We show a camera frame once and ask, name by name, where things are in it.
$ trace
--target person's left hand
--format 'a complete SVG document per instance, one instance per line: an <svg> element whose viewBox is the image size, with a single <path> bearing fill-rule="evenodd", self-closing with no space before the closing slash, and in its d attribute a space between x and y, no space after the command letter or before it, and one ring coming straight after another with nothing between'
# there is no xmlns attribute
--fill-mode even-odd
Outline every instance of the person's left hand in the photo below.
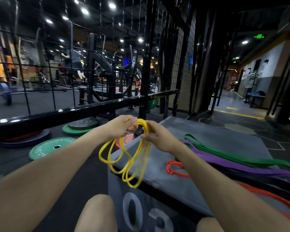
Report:
<svg viewBox="0 0 290 232"><path fill-rule="evenodd" d="M102 125L103 132L106 135L107 141L124 137L127 133L131 133L138 128L138 125L134 125L137 121L137 117L131 115L121 115L108 123Z"/></svg>

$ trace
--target weight plate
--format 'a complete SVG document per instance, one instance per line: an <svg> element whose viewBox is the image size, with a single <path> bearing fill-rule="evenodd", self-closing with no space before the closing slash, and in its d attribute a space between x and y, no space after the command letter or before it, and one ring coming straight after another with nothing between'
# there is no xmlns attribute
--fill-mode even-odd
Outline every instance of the weight plate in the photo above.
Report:
<svg viewBox="0 0 290 232"><path fill-rule="evenodd" d="M154 109L159 103L159 99L151 100L148 104L149 109Z"/></svg>
<svg viewBox="0 0 290 232"><path fill-rule="evenodd" d="M133 133L128 133L126 136L124 136L124 145L131 142L133 140ZM119 144L119 139L116 140L115 142L116 149L120 149L120 144Z"/></svg>
<svg viewBox="0 0 290 232"><path fill-rule="evenodd" d="M66 134L69 134L69 135L83 135L83 134L89 132L90 130L92 130L92 128L90 128L90 129L72 129L68 125L65 125L62 127L62 131Z"/></svg>
<svg viewBox="0 0 290 232"><path fill-rule="evenodd" d="M4 82L0 82L0 90L2 92L10 92L10 88L9 86L4 83ZM11 105L12 104L12 96L11 96L11 93L4 93L2 94L2 97L4 98L5 102L7 105Z"/></svg>
<svg viewBox="0 0 290 232"><path fill-rule="evenodd" d="M50 136L50 130L44 129L41 133L34 135L32 137L22 139L22 140L17 140L17 141L11 141L11 142L0 142L0 145L6 148L28 147L28 146L36 145L37 143L47 140L49 136Z"/></svg>
<svg viewBox="0 0 290 232"><path fill-rule="evenodd" d="M46 156L56 150L60 150L66 145L74 142L75 138L54 138L48 141L37 144L34 148L32 148L29 152L29 158L32 160L37 160Z"/></svg>
<svg viewBox="0 0 290 232"><path fill-rule="evenodd" d="M90 118L86 118L86 119L73 121L73 122L69 123L68 125L72 129L89 129L89 128L95 127L99 123L100 123L100 121L98 119L90 117Z"/></svg>
<svg viewBox="0 0 290 232"><path fill-rule="evenodd" d="M21 139L29 138L29 137L32 137L32 136L34 136L34 135L38 135L38 134L41 133L41 132L42 132L42 130L35 131L35 132L28 133L28 134L24 134L24 135L21 135L21 136L15 137L15 138L6 139L6 140L4 140L4 142L17 141L17 140L21 140Z"/></svg>

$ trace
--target green resistance band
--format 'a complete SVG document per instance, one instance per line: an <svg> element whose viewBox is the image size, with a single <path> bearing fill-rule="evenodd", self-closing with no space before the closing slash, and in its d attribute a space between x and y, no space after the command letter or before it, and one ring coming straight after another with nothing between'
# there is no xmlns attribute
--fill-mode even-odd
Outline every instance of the green resistance band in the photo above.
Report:
<svg viewBox="0 0 290 232"><path fill-rule="evenodd" d="M219 150L215 150L215 149L206 147L203 143L201 143L199 140L197 140L191 134L185 134L184 139L190 141L200 151L204 151L204 152L213 154L215 156L219 156L219 157L222 157L224 159L231 160L233 162L243 164L243 165L246 165L249 167L266 169L272 165L285 165L285 166L290 168L290 163L287 161L284 161L284 160L276 160L276 159L248 160L248 159L241 157L241 156L238 156L238 155L232 155L232 154L229 154L227 152L223 152L223 151L219 151Z"/></svg>

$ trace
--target yellow resistance band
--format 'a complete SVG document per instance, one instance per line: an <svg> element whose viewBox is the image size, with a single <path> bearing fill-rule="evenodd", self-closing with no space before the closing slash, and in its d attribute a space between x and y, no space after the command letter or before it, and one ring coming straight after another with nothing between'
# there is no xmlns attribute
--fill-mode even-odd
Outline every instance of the yellow resistance band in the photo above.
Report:
<svg viewBox="0 0 290 232"><path fill-rule="evenodd" d="M137 122L135 123L135 125L142 125L143 128L144 128L144 133L145 134L150 134L150 129L149 129L149 127L148 127L148 125L147 125L147 123L146 123L145 120L138 119ZM110 144L111 142L113 142L113 143L112 143L112 146L111 146L111 148L110 148L110 150L108 152L107 160L105 160L105 159L102 158L101 154L104 151L104 149L108 146L108 144ZM123 139L123 137L121 137L121 138L119 138L119 144L120 144L120 147L121 147L121 154L120 154L120 156L118 157L117 160L111 161L111 152L112 152L112 149L113 149L113 146L114 146L115 142L116 142L116 139L110 140L110 141L108 141L107 143L105 143L101 147L101 149L99 151L99 159L102 162L108 164L108 166L111 168L111 170L112 170L113 173L115 173L115 174L122 174L122 180L124 182L126 182L129 187L131 187L131 188L137 188L141 184L141 182L143 180L144 172L145 172L146 165L147 165L147 161L148 161L148 156L149 156L149 153L150 153L150 145L151 145L151 142L144 141L142 139L141 142L140 142L140 144L139 144L138 150L135 152L135 155L133 157L131 157L131 155L125 150L124 139ZM134 165L134 163L138 159L138 157L139 157L139 155L140 155L143 147L144 147L143 154L142 154L142 157L141 157L141 159L140 159L140 161L138 163L138 166L137 166L135 172L132 174L132 176L131 177L128 177L129 170L131 169L131 167ZM125 165L125 167L121 171L117 172L113 168L113 164L116 163L116 162L118 162L122 158L122 156L124 155L124 153L126 153L128 155L129 160L128 160L127 164ZM133 178L135 178L135 176L138 174L139 169L140 169L140 167L141 167L142 164L143 164L143 167L142 167L142 171L141 171L139 180L133 186L133 185L130 184L130 181Z"/></svg>

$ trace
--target person's right hand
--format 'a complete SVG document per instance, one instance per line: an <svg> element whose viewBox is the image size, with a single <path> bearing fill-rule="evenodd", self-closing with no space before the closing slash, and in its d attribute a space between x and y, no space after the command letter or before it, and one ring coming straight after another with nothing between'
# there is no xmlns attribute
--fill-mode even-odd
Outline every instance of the person's right hand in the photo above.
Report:
<svg viewBox="0 0 290 232"><path fill-rule="evenodd" d="M158 124L155 121L147 120L146 121L150 131L155 133L156 136L141 134L141 138L152 142L159 150L163 152L168 152L172 155L175 154L178 146L181 145L181 142L173 136L166 128Z"/></svg>

